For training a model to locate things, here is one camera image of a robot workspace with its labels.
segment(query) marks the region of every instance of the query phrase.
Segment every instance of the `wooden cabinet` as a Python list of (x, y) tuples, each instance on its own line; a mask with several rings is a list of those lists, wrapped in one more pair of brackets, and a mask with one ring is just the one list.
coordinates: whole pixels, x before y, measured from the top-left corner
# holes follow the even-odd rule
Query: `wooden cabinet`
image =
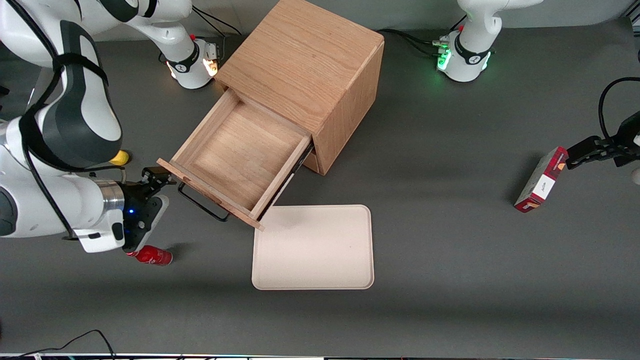
[(256, 228), (292, 171), (325, 175), (373, 104), (384, 39), (280, 0), (216, 75), (227, 91), (158, 163)]

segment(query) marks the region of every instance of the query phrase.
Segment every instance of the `drawer handle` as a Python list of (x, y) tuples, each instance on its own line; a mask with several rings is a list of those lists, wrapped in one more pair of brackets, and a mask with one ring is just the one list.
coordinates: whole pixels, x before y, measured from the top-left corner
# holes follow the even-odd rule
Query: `drawer handle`
[(202, 211), (206, 212), (207, 214), (211, 215), (212, 217), (214, 217), (217, 221), (222, 221), (222, 222), (226, 222), (227, 220), (229, 220), (229, 212), (227, 212), (227, 215), (223, 218), (219, 217), (218, 215), (214, 214), (211, 210), (205, 208), (201, 203), (197, 202), (194, 198), (190, 197), (189, 195), (184, 193), (184, 185), (186, 185), (185, 183), (180, 183), (180, 185), (178, 185), (178, 192), (180, 193), (180, 195), (184, 196), (185, 198), (187, 198), (188, 201), (191, 201), (195, 206), (198, 206)]

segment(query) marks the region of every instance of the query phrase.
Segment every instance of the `cardboard box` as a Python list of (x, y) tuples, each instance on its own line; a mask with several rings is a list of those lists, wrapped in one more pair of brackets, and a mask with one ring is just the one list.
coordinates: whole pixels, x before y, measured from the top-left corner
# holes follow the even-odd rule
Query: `cardboard box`
[(568, 157), (567, 151), (563, 147), (558, 147), (542, 158), (514, 207), (523, 213), (528, 213), (542, 205), (554, 187), (560, 172), (566, 166)]

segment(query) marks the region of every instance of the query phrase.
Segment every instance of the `open drawer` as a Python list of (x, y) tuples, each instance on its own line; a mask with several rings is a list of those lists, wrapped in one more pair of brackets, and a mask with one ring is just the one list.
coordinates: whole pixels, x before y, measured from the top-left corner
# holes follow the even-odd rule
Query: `open drawer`
[(158, 163), (257, 229), (311, 152), (311, 134), (228, 89), (170, 161)]

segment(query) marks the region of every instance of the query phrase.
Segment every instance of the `green indicator light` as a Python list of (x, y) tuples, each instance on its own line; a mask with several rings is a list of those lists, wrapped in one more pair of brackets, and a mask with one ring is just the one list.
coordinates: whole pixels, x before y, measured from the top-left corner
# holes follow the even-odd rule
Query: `green indicator light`
[(491, 57), (491, 51), (486, 55), (486, 60), (484, 61), (484, 65), (482, 65), (482, 69), (486, 69), (486, 64), (489, 63), (489, 58)]
[(451, 50), (446, 50), (446, 52), (440, 55), (441, 59), (438, 60), (438, 68), (440, 70), (444, 70), (447, 68), (447, 64), (449, 64), (449, 59), (451, 58)]

